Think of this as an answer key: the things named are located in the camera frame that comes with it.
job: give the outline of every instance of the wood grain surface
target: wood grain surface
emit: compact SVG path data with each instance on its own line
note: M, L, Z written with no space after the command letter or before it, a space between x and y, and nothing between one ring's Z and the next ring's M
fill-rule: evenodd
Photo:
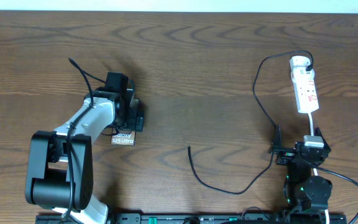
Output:
M269 163L273 134L252 96L257 67L300 49L314 56L314 125L333 150L323 167L358 181L358 15L0 11L0 223L33 223L47 212L24 199L29 145L82 105L87 88L68 57L102 79L124 72L146 109L135 147L112 147L106 136L93 146L102 202L145 213L285 206L285 167L226 195L197 183L186 147L205 182L242 190ZM267 61L256 89L292 146L309 127L296 111L289 59ZM350 220L358 188L321 175L333 182L330 211Z

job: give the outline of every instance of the white power strip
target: white power strip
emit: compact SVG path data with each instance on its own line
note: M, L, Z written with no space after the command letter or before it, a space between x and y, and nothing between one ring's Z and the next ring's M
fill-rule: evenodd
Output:
M291 79L299 113L311 113L319 108L313 80L314 70L306 71L309 65L310 60L304 56L294 56L290 60Z

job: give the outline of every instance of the loose cable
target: loose cable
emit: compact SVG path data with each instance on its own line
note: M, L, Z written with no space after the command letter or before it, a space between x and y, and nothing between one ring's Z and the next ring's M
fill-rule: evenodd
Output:
M72 145L71 145L71 133L73 132L76 124L79 122L79 120L90 110L93 108L93 94L92 94L92 88L91 85L88 81L88 79L85 76L84 71L80 68L80 66L78 66L78 64L72 59L72 58L68 58L69 62L76 67L82 74L83 78L85 79L85 83L88 86L88 90L89 90L89 97L91 98L91 103L89 104L89 107L87 107L80 115L78 115L74 121L72 121L70 123L70 127L68 128L67 131L67 138L66 138L66 147L67 147L67 163L68 163L68 173L70 176L70 199L69 199L69 204L68 204L68 208L67 211L62 214L62 220L67 220L68 218L70 218L70 213L71 210L74 207L74 190L75 190L75 183L74 183L74 170L73 170L73 159L71 158L71 150L72 150Z
M99 81L99 82L103 82L103 83L106 83L105 81L103 81L102 79L98 78L98 77L94 77L93 75L89 74L88 72L86 72L85 70L82 70L84 72L85 75Z
M269 218L266 216L266 214L264 213L264 211L262 211L262 209L260 209L259 207L256 207L256 206L252 206L252 207L249 207L249 208L245 209L244 212L241 214L241 219L242 219L242 220L245 219L244 215L246 215L246 213L248 212L248 210L250 210L251 208L256 208L256 209L258 209L258 210L263 214L263 216L264 216L267 220L269 220Z
M118 128L111 128L111 134L104 134L104 133L100 133L100 134L102 134L104 136L116 136L117 134L119 134L119 131L118 131Z
M243 194L245 193L250 187L251 185L262 175L266 172L266 170L268 170L270 168L270 166L272 165L272 162L273 162L273 156L274 154L272 153L272 157L270 158L270 163L268 164L268 166L260 173L258 174L252 181L251 183L249 183L249 185L242 191L240 192L230 192L230 191L227 191L227 190L222 190L222 189L219 189L219 188L216 188L216 187L212 187L206 183L204 183L197 175L196 173L196 170L194 168L194 165L193 165L193 159L191 158L191 149L190 149L190 146L187 147L187 152L188 152L188 156L189 156L189 162L190 162L190 167L191 167L191 171L193 171L193 174L194 174L194 177L196 177L196 180L201 184L203 185L204 187L207 187L209 189L212 189L212 190L217 190L218 192L222 192L222 193L226 193L226 194L231 194L231 195L240 195L240 194Z

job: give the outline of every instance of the power cord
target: power cord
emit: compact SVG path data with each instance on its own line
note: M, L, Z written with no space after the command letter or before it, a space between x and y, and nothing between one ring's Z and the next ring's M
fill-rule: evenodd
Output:
M273 162L273 156L274 154L272 153L272 157L270 158L270 163L268 164L268 166L260 173L258 174L252 181L251 183L249 183L249 185L242 191L240 192L230 192L230 191L227 191L227 190L222 190L222 189L219 189L219 188L216 188L216 187L212 187L206 183L204 183L197 175L196 173L196 170L194 168L194 165L193 165L193 159L191 158L191 150L190 150L190 146L187 147L187 152L188 152L188 155L189 155L189 162L190 162L190 167L191 167L191 171L193 171L193 174L194 174L194 177L196 177L196 180L201 184L203 185L204 187L207 187L209 189L212 189L212 190L217 190L218 192L222 192L222 193L226 193L226 194L231 194L231 195L240 195L240 194L243 194L245 193L250 187L251 185L262 175L266 172L266 170L268 170L270 168L270 166L272 165L272 162Z
M311 135L311 136L314 136L314 131L313 131L313 118L312 118L312 116L311 116L311 112L308 113L308 116L309 116L309 124L310 124L310 135ZM313 169L313 174L314 174L314 175L318 175L317 169Z
M67 211L62 214L62 220L67 220L68 218L70 218L70 213L71 210L73 209L74 206L74 190L75 190L75 183L74 183L74 170L73 170L73 158L71 158L71 150L72 150L72 145L71 145L71 133L73 132L75 126L77 125L77 123L79 122L79 120L90 110L93 108L93 94L92 94L92 88L91 85L88 81L88 79L85 76L85 72L80 68L80 66L78 66L78 64L72 59L72 58L68 58L68 61L75 67L77 68L83 78L85 79L86 85L88 86L88 90L89 90L89 96L91 98L91 103L89 104L89 107L87 107L87 109L85 109L80 115L78 115L74 121L72 121L70 123L70 127L68 128L67 131L67 138L66 138L66 147L67 147L67 161L68 161L68 173L70 176L70 202L68 204L68 208Z

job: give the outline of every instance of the white robotic arm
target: white robotic arm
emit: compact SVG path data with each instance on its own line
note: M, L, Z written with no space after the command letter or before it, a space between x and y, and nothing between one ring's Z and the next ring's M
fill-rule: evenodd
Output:
M90 93L92 107L87 94L83 106L65 124L33 135L25 188L28 203L59 213L70 209L71 218L82 223L106 223L108 207L92 194L92 145L107 127L117 131L143 130L144 116L131 84L132 88L127 88L125 75L109 72L105 86ZM48 167L48 163L58 161L68 162L72 170Z

